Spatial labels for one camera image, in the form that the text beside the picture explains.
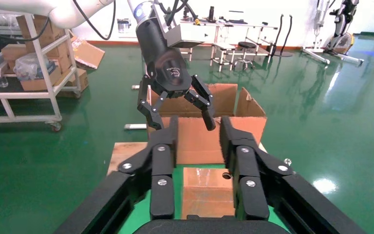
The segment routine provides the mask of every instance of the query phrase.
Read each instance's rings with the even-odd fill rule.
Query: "metal cart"
[[[35,30],[34,22],[33,22],[33,15],[32,14],[25,14],[19,12],[11,12],[11,11],[2,11],[0,10],[1,14],[14,14],[14,15],[25,15],[26,22],[28,25],[28,29],[32,38],[37,36],[37,32]],[[44,54],[49,52],[50,50],[54,49],[55,47],[59,46],[64,41],[67,41],[68,50],[70,52],[70,59],[72,63],[72,67],[70,68],[69,73],[67,76],[61,81],[58,82],[58,85],[52,86],[48,69],[45,66],[44,61]],[[35,51],[37,53],[38,61],[42,69],[43,77],[45,80],[45,84],[47,86],[47,91],[39,91],[39,92],[27,92],[27,91],[17,91],[11,92],[10,89],[2,88],[0,91],[0,101],[2,102],[3,107],[5,108],[7,116],[0,116],[0,123],[11,123],[11,122],[44,122],[46,124],[51,125],[52,130],[54,132],[58,132],[61,130],[61,123],[62,120],[61,113],[59,111],[58,103],[56,101],[56,95],[62,91],[70,91],[74,92],[77,98],[81,95],[81,84],[79,83],[79,76],[76,68],[76,63],[74,59],[74,51],[71,44],[70,34],[69,31],[65,30],[65,35],[59,38],[58,40],[54,41],[50,45],[46,46],[45,48],[41,48],[39,40],[33,41]],[[75,76],[76,86],[68,86],[64,87],[68,80]],[[52,108],[54,110],[53,115],[27,115],[27,116],[16,116],[12,111],[12,108],[8,102],[9,99],[38,99],[38,98],[47,98],[51,100]]]

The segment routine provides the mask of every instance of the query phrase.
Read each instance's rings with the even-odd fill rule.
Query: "logo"
[[[166,70],[170,71],[170,74],[172,74],[174,77],[180,77],[180,68],[170,67],[170,68],[167,68]]]

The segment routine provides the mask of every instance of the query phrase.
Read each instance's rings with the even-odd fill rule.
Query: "brown cardboard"
[[[79,82],[80,82],[80,85],[81,85],[81,92],[82,92],[89,85],[88,75],[87,75],[87,71],[85,71],[83,69],[80,69],[80,68],[77,68],[77,69],[78,69]],[[58,85],[58,83],[60,83],[62,80],[64,80],[64,78],[69,74],[69,72],[70,72],[70,70],[68,70],[68,72],[62,74],[62,79],[59,79],[59,82],[57,82],[56,85]],[[65,84],[65,86],[76,86],[75,76],[72,76],[70,78],[70,80]],[[75,94],[73,92],[61,91],[61,92],[58,93],[57,97],[74,98]]]
[[[213,164],[224,163],[219,143],[220,118],[231,116],[233,127],[253,134],[259,143],[262,138],[267,117],[261,106],[250,96],[245,88],[239,94],[237,113],[234,115],[234,104],[237,84],[214,84],[208,86],[213,94],[216,110],[216,128],[208,131],[204,125],[199,109],[184,98],[166,99],[160,108],[160,115],[165,127],[169,124],[169,116],[178,115],[178,164]],[[156,93],[151,94],[150,103],[158,99]]]
[[[118,165],[140,152],[147,146],[147,142],[120,142],[114,145],[112,150],[110,165],[108,166],[107,175],[113,171],[118,171]]]
[[[55,61],[56,65],[59,66],[59,68],[61,69],[61,74],[69,72],[70,67],[72,66],[71,56],[70,56],[70,53],[68,51],[67,51],[66,54],[64,54],[60,57],[50,57],[50,56],[48,56],[48,59]]]
[[[43,26],[45,25],[45,22],[47,20],[47,17],[40,16],[40,15],[34,15],[34,25],[37,33],[39,33]],[[31,38],[31,34],[28,30],[28,25],[26,24],[25,16],[18,16],[17,21],[19,24],[19,28],[22,32],[22,36],[25,39]],[[61,38],[63,35],[65,35],[64,29],[56,27],[51,22],[48,23],[47,27],[45,28],[43,34],[39,37],[39,43],[41,45],[41,48],[51,44],[55,40]],[[35,52],[34,44],[32,41],[25,42],[26,50],[28,53]],[[68,45],[67,42],[64,42],[57,46],[56,48],[50,50],[48,53],[46,53],[49,57],[61,57],[65,55],[68,51]]]
[[[184,168],[182,219],[187,215],[222,217],[234,215],[232,179],[227,169]]]
[[[1,52],[3,54],[3,59],[8,62],[15,62],[15,60],[28,54],[26,46],[23,44],[8,44],[2,48]]]
[[[86,40],[73,38],[72,47],[74,49],[75,61],[92,69],[97,69],[105,51],[89,44]]]
[[[49,74],[49,80],[51,84],[55,84],[61,78],[61,70],[59,67],[56,67]],[[47,90],[44,79],[35,79],[35,80],[21,80],[20,84],[24,91],[38,91],[38,90]]]

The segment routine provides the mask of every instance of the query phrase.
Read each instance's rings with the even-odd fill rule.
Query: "caster wheel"
[[[62,128],[62,125],[61,125],[61,123],[59,123],[59,122],[56,122],[56,123],[52,123],[52,124],[51,124],[51,129],[52,129],[52,131],[55,132],[55,133],[61,131],[61,128]]]
[[[79,91],[74,91],[74,95],[75,95],[76,99],[81,98],[81,92],[79,92]]]

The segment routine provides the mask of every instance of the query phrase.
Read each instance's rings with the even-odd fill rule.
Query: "black stool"
[[[247,70],[247,64],[250,63],[251,64],[251,68],[255,68],[255,66],[253,65],[253,62],[249,59],[246,59],[246,53],[247,53],[247,49],[254,49],[256,48],[256,45],[251,43],[251,42],[247,42],[247,41],[240,41],[239,42],[239,46],[244,48],[244,53],[243,53],[243,57],[242,58],[237,58],[234,60],[233,62],[233,68],[236,67],[237,63],[238,62],[241,62],[243,63],[243,69]]]

